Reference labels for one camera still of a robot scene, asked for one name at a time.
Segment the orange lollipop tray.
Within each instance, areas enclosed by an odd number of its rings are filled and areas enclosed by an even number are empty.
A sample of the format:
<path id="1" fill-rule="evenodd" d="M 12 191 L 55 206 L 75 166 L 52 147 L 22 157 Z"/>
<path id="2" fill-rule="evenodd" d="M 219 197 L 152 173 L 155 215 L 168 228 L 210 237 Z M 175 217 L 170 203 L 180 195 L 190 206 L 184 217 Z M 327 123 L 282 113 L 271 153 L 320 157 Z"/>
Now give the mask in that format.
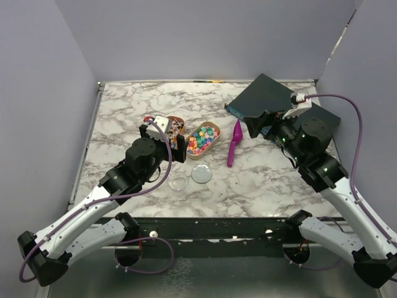
<path id="1" fill-rule="evenodd" d="M 185 129 L 185 121 L 177 116 L 168 116 L 171 120 L 171 128 L 169 130 L 169 139 L 171 148 L 177 149 L 177 136 L 182 135 Z"/>

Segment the purple plastic scoop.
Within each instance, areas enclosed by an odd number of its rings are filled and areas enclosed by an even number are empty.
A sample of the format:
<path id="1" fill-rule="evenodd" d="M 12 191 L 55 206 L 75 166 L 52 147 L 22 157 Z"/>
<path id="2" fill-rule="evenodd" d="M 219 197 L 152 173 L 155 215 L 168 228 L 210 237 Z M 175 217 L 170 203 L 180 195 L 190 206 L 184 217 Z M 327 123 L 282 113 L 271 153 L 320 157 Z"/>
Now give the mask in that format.
<path id="1" fill-rule="evenodd" d="M 242 141 L 242 139 L 243 139 L 243 131 L 241 128 L 241 122 L 240 120 L 237 120 L 234 125 L 233 137 L 231 139 L 229 152 L 228 152 L 227 167 L 229 168 L 233 166 L 234 152 L 237 145 Z"/>

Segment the beige star candy tray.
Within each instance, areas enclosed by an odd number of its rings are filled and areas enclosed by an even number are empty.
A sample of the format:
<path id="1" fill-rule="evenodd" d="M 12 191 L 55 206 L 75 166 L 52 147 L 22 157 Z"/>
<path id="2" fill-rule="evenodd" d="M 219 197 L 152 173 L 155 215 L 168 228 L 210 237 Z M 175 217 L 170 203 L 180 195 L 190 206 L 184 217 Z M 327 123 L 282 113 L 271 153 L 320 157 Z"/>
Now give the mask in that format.
<path id="1" fill-rule="evenodd" d="M 220 135 L 220 128 L 213 122 L 201 123 L 187 137 L 187 157 L 192 160 L 202 158 L 215 145 Z"/>

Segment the clear round jar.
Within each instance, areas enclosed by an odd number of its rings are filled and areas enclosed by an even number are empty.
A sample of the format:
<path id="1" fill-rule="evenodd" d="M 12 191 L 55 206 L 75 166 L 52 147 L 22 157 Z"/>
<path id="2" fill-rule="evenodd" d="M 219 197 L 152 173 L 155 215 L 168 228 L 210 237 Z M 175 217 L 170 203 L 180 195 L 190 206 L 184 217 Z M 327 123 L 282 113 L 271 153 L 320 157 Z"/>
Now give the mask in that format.
<path id="1" fill-rule="evenodd" d="M 187 175 L 180 171 L 172 172 L 168 176 L 167 181 L 168 181 L 169 187 L 173 191 L 182 191 L 187 187 L 187 185 L 189 183 L 189 179 L 188 179 Z"/>

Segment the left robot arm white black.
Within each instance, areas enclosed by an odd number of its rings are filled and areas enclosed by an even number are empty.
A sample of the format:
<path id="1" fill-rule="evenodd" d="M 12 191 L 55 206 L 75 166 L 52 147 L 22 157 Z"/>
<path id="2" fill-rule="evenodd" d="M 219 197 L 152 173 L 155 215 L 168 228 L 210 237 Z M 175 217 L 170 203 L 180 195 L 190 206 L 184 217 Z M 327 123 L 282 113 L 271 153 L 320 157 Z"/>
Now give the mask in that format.
<path id="1" fill-rule="evenodd" d="M 159 188 L 169 176 L 172 163 L 185 162 L 185 138 L 178 135 L 177 146 L 173 148 L 170 125 L 170 120 L 163 125 L 156 119 L 147 119 L 124 159 L 108 170 L 80 203 L 49 226 L 19 235 L 17 242 L 24 259 L 20 282 L 37 281 L 42 287 L 49 286 L 70 265 L 93 251 L 108 245 L 144 241 L 139 224 L 126 212 L 100 227 L 92 225 L 129 199 Z"/>

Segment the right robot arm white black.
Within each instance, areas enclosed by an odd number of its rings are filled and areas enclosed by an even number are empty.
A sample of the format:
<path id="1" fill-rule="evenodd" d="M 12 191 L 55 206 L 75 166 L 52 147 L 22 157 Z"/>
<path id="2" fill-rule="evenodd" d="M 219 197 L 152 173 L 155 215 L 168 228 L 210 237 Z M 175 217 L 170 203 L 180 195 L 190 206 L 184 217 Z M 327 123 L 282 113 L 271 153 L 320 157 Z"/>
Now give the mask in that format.
<path id="1" fill-rule="evenodd" d="M 264 138 L 290 154 L 304 182 L 330 202 L 355 232 L 350 237 L 301 210 L 289 218 L 286 238 L 293 243 L 305 238 L 322 245 L 351 264 L 370 287 L 379 289 L 388 282 L 396 274 L 396 233 L 351 188 L 346 169 L 326 151 L 332 139 L 326 123 L 312 117 L 295 127 L 293 119 L 279 112 L 264 112 L 243 121 L 251 138 L 268 127 Z"/>

